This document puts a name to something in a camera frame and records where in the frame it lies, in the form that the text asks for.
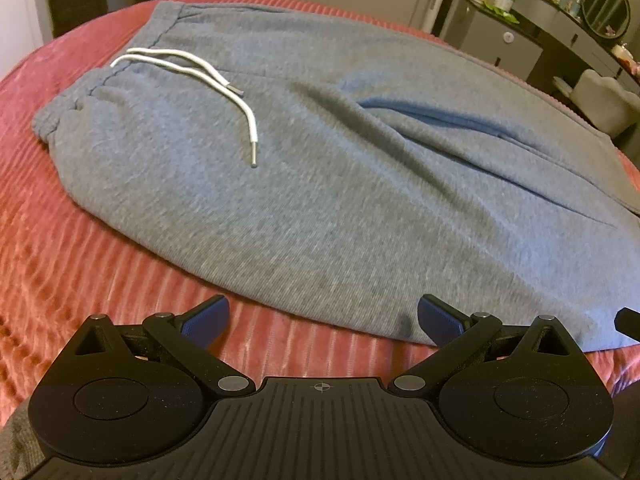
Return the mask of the grey sweatpants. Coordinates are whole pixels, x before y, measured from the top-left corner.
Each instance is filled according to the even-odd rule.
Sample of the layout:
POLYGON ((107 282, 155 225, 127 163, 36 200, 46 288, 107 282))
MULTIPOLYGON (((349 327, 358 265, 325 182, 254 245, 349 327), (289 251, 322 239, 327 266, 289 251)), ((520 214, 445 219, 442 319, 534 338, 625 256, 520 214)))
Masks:
POLYGON ((370 334, 421 340, 432 294, 628 346, 639 194, 610 138, 545 94, 436 42, 248 3, 161 2, 130 44, 211 62, 244 102, 119 60, 37 113, 65 191, 126 237, 370 334))

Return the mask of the grey sleeve cuff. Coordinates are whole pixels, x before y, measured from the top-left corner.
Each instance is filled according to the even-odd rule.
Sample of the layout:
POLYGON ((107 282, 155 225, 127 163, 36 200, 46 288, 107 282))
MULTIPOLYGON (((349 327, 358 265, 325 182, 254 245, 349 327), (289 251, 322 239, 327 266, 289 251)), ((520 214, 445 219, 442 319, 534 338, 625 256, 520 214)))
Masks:
POLYGON ((28 419, 29 400, 21 403, 0 434, 2 480, 23 479, 46 459, 28 419))

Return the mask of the pink ribbed bedspread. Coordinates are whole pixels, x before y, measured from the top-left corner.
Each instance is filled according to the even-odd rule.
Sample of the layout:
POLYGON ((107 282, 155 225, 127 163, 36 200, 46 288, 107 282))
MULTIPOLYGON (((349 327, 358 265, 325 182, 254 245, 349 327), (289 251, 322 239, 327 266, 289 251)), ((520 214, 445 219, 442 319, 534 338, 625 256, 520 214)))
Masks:
MULTIPOLYGON (((77 77, 114 58, 148 21, 149 3, 102 16, 38 48, 1 83, 1 414, 35 389, 93 312, 136 322, 184 310, 216 287, 127 240, 65 194, 36 111, 77 77)), ((378 376, 431 348, 298 318, 231 295, 231 327, 214 353, 250 377, 378 376)))

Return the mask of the beige upholstered chair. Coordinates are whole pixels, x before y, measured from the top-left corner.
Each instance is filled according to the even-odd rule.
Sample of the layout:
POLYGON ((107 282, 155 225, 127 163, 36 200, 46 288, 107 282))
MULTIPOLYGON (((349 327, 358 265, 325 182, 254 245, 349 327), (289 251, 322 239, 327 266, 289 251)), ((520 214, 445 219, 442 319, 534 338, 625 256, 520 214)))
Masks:
POLYGON ((639 125, 639 97, 612 77, 584 70, 574 86, 559 76, 552 84, 571 110, 612 139, 639 125))

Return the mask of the grey vanity dresser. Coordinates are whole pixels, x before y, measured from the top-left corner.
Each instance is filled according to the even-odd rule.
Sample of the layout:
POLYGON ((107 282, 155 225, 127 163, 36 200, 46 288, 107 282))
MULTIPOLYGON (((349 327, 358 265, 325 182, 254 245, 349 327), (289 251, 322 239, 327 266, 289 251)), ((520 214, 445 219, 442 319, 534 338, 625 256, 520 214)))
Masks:
POLYGON ((548 18, 537 20, 530 6, 519 2, 512 24, 474 0, 459 0, 444 40, 549 94, 560 92, 556 78, 574 86, 585 70, 595 70, 616 79, 623 89, 639 92, 638 80, 610 48, 565 12, 555 8, 549 12, 548 18))

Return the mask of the round black mirror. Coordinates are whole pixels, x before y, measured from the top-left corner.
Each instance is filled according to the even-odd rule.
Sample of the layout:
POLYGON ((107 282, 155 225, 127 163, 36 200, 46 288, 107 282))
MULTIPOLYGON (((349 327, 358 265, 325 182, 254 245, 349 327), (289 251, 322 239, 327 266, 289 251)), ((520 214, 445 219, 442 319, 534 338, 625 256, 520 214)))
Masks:
POLYGON ((582 19, 594 36, 620 39, 631 21, 629 0, 582 0, 582 19))

